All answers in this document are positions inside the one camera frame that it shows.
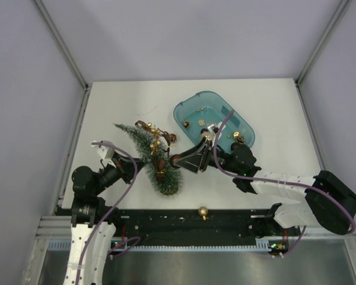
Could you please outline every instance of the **green christmas tree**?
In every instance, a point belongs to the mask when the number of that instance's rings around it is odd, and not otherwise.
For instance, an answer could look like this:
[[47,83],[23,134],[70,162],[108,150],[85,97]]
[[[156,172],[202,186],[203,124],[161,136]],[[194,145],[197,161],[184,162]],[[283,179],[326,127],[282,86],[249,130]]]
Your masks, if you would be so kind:
[[172,168],[169,163],[166,163],[163,181],[157,182],[154,166],[152,165],[152,159],[157,156],[159,159],[165,159],[169,161],[167,153],[163,150],[167,149],[165,142],[160,140],[160,146],[157,151],[152,154],[151,144],[154,143],[155,138],[153,134],[144,131],[142,128],[137,128],[135,126],[126,126],[115,124],[115,126],[123,131],[125,131],[132,141],[136,144],[136,150],[140,155],[140,159],[147,163],[145,166],[149,179],[153,188],[163,195],[174,195],[179,192],[182,183],[182,174],[179,170]]

